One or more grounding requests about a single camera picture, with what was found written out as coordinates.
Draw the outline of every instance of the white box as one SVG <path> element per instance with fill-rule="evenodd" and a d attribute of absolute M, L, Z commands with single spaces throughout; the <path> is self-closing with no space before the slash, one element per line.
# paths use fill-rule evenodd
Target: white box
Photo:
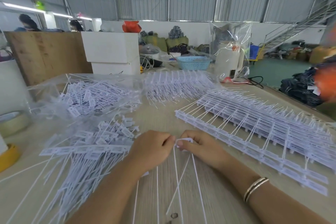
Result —
<path fill-rule="evenodd" d="M 130 63 L 139 57 L 137 33 L 82 32 L 88 62 Z"/>
<path fill-rule="evenodd" d="M 94 74 L 140 74 L 139 56 L 129 63 L 91 62 Z"/>

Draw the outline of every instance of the woman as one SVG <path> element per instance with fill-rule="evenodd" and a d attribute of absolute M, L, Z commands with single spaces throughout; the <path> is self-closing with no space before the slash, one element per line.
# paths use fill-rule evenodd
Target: woman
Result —
<path fill-rule="evenodd" d="M 84 31 L 83 28 L 82 28 L 82 25 L 77 20 L 70 21 L 70 26 L 71 26 L 72 29 L 74 29 L 77 32 Z"/>
<path fill-rule="evenodd" d="M 41 31 L 35 21 L 33 21 L 29 15 L 20 14 L 19 21 L 24 27 L 18 27 L 15 31 Z"/>
<path fill-rule="evenodd" d="M 224 175 L 245 198 L 262 223 L 326 224 L 319 215 L 271 185 L 267 180 L 252 187 L 261 178 L 257 173 L 228 154 L 209 134 L 186 130 L 181 138 L 192 138 L 197 144 L 179 140 L 180 150 L 187 150 Z M 140 177 L 160 165 L 175 145 L 169 133 L 148 131 L 133 143 L 129 154 L 116 165 L 97 190 L 69 219 L 67 224 L 116 224 Z"/>

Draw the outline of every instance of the metal staircase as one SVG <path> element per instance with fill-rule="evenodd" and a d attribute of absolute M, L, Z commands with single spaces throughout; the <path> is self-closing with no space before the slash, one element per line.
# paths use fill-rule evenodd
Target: metal staircase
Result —
<path fill-rule="evenodd" d="M 323 0 L 317 6 L 320 6 L 320 8 L 312 12 L 304 20 L 300 22 L 292 23 L 288 27 L 286 26 L 284 30 L 278 32 L 276 35 L 273 34 L 269 38 L 267 38 L 268 35 L 272 34 L 274 31 L 278 30 L 280 27 L 283 27 L 283 25 L 271 31 L 270 33 L 268 33 L 265 36 L 264 43 L 260 44 L 261 50 L 264 50 L 267 52 L 268 50 L 275 48 L 279 46 L 280 44 L 283 44 L 286 40 L 297 35 L 298 33 L 305 30 L 306 28 L 309 28 L 313 25 L 321 23 L 327 18 L 336 14 L 336 0 Z"/>

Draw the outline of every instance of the light fixture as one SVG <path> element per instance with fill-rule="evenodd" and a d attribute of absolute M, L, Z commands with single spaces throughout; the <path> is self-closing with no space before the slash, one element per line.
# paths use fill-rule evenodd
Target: light fixture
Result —
<path fill-rule="evenodd" d="M 13 4 L 4 3 L 4 2 L 3 2 L 3 4 L 6 5 L 6 6 L 9 6 L 9 7 L 13 7 L 13 8 L 18 8 L 18 9 L 23 9 L 23 10 L 28 10 L 28 11 L 33 11 L 33 12 L 45 14 L 45 11 L 38 10 L 38 9 L 35 9 L 35 8 L 25 7 L 25 6 L 21 6 L 21 5 L 13 5 Z"/>
<path fill-rule="evenodd" d="M 52 12 L 55 16 L 61 16 L 61 17 L 66 17 L 66 18 L 73 18 L 71 15 L 67 15 L 67 14 L 58 14 L 58 13 L 54 13 Z"/>
<path fill-rule="evenodd" d="M 79 18 L 82 19 L 82 20 L 92 21 L 92 19 L 91 19 L 91 18 L 88 18 L 88 17 L 79 17 Z"/>

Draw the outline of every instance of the black cable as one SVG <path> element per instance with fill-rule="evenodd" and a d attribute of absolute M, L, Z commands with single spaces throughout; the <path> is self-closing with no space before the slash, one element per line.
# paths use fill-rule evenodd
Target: black cable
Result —
<path fill-rule="evenodd" d="M 261 78 L 261 81 L 256 82 L 256 81 L 252 80 L 253 78 Z M 249 77 L 247 79 L 250 81 L 250 83 L 247 83 L 248 85 L 260 86 L 262 89 L 264 89 L 264 86 L 261 85 L 261 83 L 264 80 L 264 78 L 262 76 L 253 76 L 253 77 Z"/>

